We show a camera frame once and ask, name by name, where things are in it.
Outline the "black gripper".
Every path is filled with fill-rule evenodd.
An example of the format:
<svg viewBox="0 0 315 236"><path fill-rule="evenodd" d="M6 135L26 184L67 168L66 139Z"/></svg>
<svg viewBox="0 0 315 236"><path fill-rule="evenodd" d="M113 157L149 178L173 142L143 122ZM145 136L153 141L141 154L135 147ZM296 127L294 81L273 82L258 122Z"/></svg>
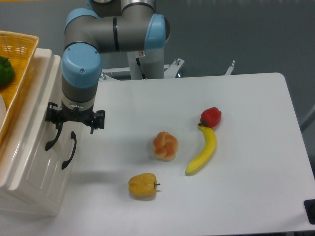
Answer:
<svg viewBox="0 0 315 236"><path fill-rule="evenodd" d="M90 133L93 134L97 129L104 129L106 114L104 110L93 112L93 107L81 111L77 108L70 109L63 102L61 107L54 102L49 102L45 121L54 124L56 129L59 129L61 124L67 121L83 123L91 128Z"/></svg>

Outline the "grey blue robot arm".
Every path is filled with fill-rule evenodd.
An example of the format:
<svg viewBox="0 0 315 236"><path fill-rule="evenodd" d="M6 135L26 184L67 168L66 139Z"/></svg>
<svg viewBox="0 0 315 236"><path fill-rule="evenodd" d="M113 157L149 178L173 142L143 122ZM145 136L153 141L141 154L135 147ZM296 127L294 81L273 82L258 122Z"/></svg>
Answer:
<svg viewBox="0 0 315 236"><path fill-rule="evenodd" d="M64 28L62 101L49 103L45 120L58 131L65 122L103 129L105 112L93 106L102 72L101 55L127 52L133 78L163 78L162 53L170 35L168 20L153 0L91 0L72 10Z"/></svg>

